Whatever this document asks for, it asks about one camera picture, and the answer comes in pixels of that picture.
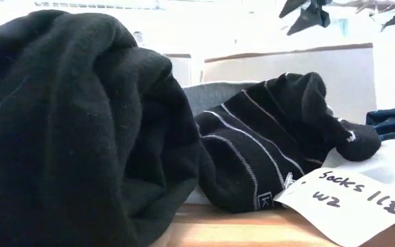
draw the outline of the gray stripe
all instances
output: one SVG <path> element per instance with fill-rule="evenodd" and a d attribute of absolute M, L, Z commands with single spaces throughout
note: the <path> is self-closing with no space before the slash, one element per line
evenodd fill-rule
<path fill-rule="evenodd" d="M 251 138 L 251 140 L 253 140 L 255 143 L 257 143 L 257 145 L 260 146 L 260 148 L 266 153 L 267 157 L 268 157 L 268 158 L 272 161 L 272 163 L 274 164 L 275 170 L 277 171 L 277 174 L 278 174 L 278 178 L 280 179 L 281 188 L 284 189 L 284 187 L 285 187 L 285 186 L 284 186 L 285 181 L 284 181 L 284 179 L 283 179 L 283 176 L 281 175 L 281 171 L 280 171 L 280 169 L 278 168 L 277 163 L 275 162 L 274 158 L 272 158 L 271 154 L 265 149 L 265 147 L 263 147 L 263 145 L 262 145 L 259 141 L 257 141 L 254 137 L 252 137 L 252 136 L 251 136 L 250 134 L 248 134 L 247 132 L 244 132 L 243 130 L 240 130 L 240 129 L 236 128 L 236 127 L 231 126 L 229 123 L 227 123 L 227 122 L 226 122 L 221 116 L 219 116 L 217 113 L 214 113 L 214 112 L 209 111 L 209 110 L 205 110 L 204 113 L 213 114 L 213 115 L 216 116 L 226 127 L 230 128 L 230 129 L 232 129 L 232 130 L 236 130 L 236 131 L 238 131 L 238 132 L 240 132 L 240 133 L 243 133 L 245 136 Z"/>
<path fill-rule="evenodd" d="M 271 113 L 269 113 L 269 112 L 267 112 L 265 109 L 263 109 L 257 102 L 255 102 L 249 95 L 248 95 L 248 93 L 246 93 L 246 90 L 242 90 L 242 93 L 258 108 L 258 109 L 260 109 L 263 113 L 265 113 L 268 117 L 270 117 L 272 120 L 274 120 L 274 122 L 284 131 L 284 132 L 286 132 L 286 134 L 292 139 L 292 140 L 294 140 L 295 142 L 297 142 L 296 140 L 295 140 L 295 138 L 289 133 L 289 132 L 287 132 L 286 131 L 286 129 L 284 129 L 282 126 L 281 126 L 281 124 L 280 124 L 280 122 L 278 122 L 277 121 L 277 119 L 274 117 L 274 116 L 272 116 L 272 114 Z"/>
<path fill-rule="evenodd" d="M 222 104 L 221 106 L 222 106 L 222 108 L 223 108 L 231 117 L 234 117 L 237 121 L 239 121 L 241 124 L 243 124 L 245 127 L 247 127 L 248 130 L 253 131 L 248 125 L 246 125 L 245 123 L 243 123 L 242 120 L 240 120 L 238 117 L 234 116 L 234 114 L 232 114 L 232 113 L 228 110 L 228 108 L 225 106 L 225 104 Z M 291 158 L 289 158 L 288 156 L 286 156 L 285 154 L 283 154 L 283 152 L 280 150 L 280 148 L 279 148 L 273 141 L 271 141 L 271 140 L 269 140 L 269 139 L 267 139 L 267 138 L 265 138 L 265 137 L 262 137 L 259 133 L 255 132 L 255 131 L 253 131 L 253 132 L 256 133 L 260 138 L 262 138 L 262 139 L 264 139 L 265 141 L 267 141 L 267 142 L 271 143 L 272 145 L 274 145 L 275 148 L 277 148 L 277 150 L 280 152 L 281 156 L 282 156 L 283 158 L 285 158 L 286 161 L 289 161 L 290 163 L 292 163 L 292 164 L 301 172 L 301 174 L 302 174 L 303 176 L 306 175 L 306 174 L 304 173 L 304 171 L 302 170 L 301 166 L 300 166 L 297 162 L 295 162 L 293 159 L 291 159 Z"/>
<path fill-rule="evenodd" d="M 315 159 L 313 159 L 313 158 L 304 158 L 306 161 L 308 161 L 308 162 L 312 162 L 312 163 L 317 163 L 317 164 L 319 164 L 319 165 L 322 165 L 322 161 L 319 161 L 319 160 L 315 160 Z"/>

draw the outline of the white label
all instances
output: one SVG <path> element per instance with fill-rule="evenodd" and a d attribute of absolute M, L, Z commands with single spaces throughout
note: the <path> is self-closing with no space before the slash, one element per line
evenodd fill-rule
<path fill-rule="evenodd" d="M 367 176 L 319 168 L 275 198 L 336 244 L 360 246 L 395 224 L 395 191 Z"/>

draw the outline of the wooden surface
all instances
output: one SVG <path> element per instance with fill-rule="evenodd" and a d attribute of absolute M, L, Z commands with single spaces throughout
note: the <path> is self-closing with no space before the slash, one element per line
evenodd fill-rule
<path fill-rule="evenodd" d="M 230 215 L 213 207 L 187 205 L 152 247 L 337 246 L 294 211 Z M 364 247 L 395 247 L 395 225 Z"/>

